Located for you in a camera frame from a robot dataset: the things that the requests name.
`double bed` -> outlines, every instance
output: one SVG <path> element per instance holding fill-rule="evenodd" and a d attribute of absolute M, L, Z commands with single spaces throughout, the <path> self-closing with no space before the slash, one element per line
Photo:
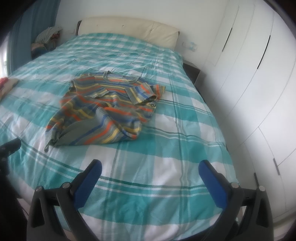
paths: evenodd
<path fill-rule="evenodd" d="M 141 39 L 131 33 L 104 33 L 96 22 L 92 30 L 83 26 L 90 24 L 82 21 L 78 36 L 11 76 L 20 81 L 0 102 L 0 143 L 18 137 L 22 146 L 9 159 L 9 180 L 30 203 L 37 186 L 71 182 L 98 159 L 102 175 L 79 211 L 99 240 L 180 240 L 207 229 L 221 209 L 198 175 L 199 162 L 207 159 L 228 181 L 237 180 L 219 126 L 186 76 L 182 57 L 172 50 L 176 39 L 161 46 L 169 37 L 157 42 L 150 35 Z M 163 37 L 162 27 L 157 26 Z M 44 152 L 46 125 L 70 80 L 98 71 L 137 75 L 164 85 L 151 120 L 133 141 Z"/>

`bedside table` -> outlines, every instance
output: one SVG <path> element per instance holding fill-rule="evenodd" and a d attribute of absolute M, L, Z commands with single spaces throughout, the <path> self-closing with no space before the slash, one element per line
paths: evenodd
<path fill-rule="evenodd" d="M 193 63 L 186 61 L 185 59 L 183 59 L 183 69 L 194 85 L 200 70 Z"/>

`teal curtain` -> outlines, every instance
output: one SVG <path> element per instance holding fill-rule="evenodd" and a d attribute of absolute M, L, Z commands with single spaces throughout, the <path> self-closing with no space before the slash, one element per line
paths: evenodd
<path fill-rule="evenodd" d="M 55 25 L 60 0 L 37 0 L 16 21 L 9 33 L 7 73 L 32 60 L 31 43 L 43 30 Z"/>

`striped sweater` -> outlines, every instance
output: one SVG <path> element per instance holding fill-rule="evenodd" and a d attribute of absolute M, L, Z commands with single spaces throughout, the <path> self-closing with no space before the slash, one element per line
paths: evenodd
<path fill-rule="evenodd" d="M 165 87 L 137 76 L 97 72 L 71 81 L 45 132 L 46 147 L 136 139 Z"/>

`wall outlet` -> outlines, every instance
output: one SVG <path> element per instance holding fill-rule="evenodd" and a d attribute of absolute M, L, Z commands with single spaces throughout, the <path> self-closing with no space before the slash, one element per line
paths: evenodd
<path fill-rule="evenodd" d="M 187 49 L 191 50 L 192 52 L 195 52 L 196 49 L 197 49 L 197 45 L 194 42 L 190 42 L 190 43 L 189 42 L 183 42 L 182 46 L 184 48 L 187 48 Z"/>

